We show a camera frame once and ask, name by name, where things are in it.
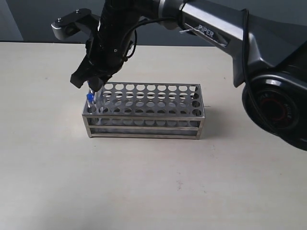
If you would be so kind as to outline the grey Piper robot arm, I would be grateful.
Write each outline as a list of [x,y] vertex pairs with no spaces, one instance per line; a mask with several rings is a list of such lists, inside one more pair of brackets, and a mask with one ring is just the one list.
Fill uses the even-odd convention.
[[207,0],[107,0],[71,76],[98,91],[127,61],[131,34],[160,23],[196,35],[231,56],[250,119],[288,144],[307,148],[307,28],[278,23]]

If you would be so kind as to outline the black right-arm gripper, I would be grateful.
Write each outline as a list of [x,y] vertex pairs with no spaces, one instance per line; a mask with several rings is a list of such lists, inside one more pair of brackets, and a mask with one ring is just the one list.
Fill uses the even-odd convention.
[[91,14],[83,21],[91,29],[86,56],[72,73],[70,83],[98,92],[127,59],[131,35],[140,18],[158,18],[157,0],[106,0],[99,20]]

